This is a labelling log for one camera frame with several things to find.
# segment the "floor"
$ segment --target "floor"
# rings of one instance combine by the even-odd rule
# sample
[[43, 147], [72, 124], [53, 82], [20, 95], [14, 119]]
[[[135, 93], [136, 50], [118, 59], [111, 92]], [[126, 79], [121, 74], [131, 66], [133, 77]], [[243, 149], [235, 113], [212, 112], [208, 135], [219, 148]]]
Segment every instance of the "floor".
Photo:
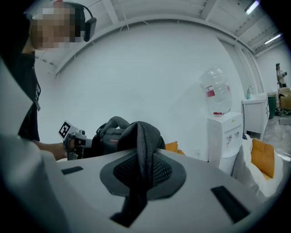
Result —
[[291, 125], [280, 125], [280, 116], [268, 121], [263, 142], [271, 144], [278, 154], [291, 157]]

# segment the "white cabinet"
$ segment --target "white cabinet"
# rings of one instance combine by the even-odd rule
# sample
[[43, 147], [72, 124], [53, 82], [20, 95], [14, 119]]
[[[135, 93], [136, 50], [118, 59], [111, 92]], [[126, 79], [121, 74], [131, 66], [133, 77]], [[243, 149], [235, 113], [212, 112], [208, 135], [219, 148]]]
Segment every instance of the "white cabinet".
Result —
[[242, 141], [242, 114], [228, 112], [207, 119], [209, 163], [231, 175]]
[[262, 140], [269, 119], [267, 94], [251, 95], [249, 100], [243, 100], [242, 103], [245, 118], [244, 133], [247, 131], [259, 133]]

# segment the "ceiling light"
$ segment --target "ceiling light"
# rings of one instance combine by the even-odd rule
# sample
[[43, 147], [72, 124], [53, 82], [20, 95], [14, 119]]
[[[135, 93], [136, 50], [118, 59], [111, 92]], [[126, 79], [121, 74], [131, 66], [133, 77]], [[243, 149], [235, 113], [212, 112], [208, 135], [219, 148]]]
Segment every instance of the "ceiling light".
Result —
[[281, 35], [282, 35], [282, 34], [276, 35], [274, 38], [268, 40], [268, 41], [265, 43], [265, 45], [268, 44], [268, 43], [270, 43], [271, 41], [277, 39], [277, 38], [280, 37]]
[[260, 1], [258, 0], [252, 1], [245, 9], [245, 12], [249, 15], [259, 4], [260, 4]]

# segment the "water bottle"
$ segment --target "water bottle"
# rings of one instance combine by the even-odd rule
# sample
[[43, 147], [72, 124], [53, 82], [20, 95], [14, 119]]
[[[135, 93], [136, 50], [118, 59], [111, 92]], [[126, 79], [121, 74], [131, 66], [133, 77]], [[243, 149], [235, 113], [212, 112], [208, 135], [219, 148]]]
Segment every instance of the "water bottle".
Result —
[[211, 112], [223, 115], [231, 109], [231, 89], [221, 69], [212, 67], [199, 78]]

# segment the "red label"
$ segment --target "red label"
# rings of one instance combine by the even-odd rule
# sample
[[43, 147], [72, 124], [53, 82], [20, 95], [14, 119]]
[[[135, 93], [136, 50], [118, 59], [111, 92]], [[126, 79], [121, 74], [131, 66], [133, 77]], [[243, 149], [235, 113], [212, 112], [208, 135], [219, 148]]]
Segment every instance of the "red label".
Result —
[[215, 96], [214, 90], [208, 91], [206, 94], [207, 94], [207, 97]]

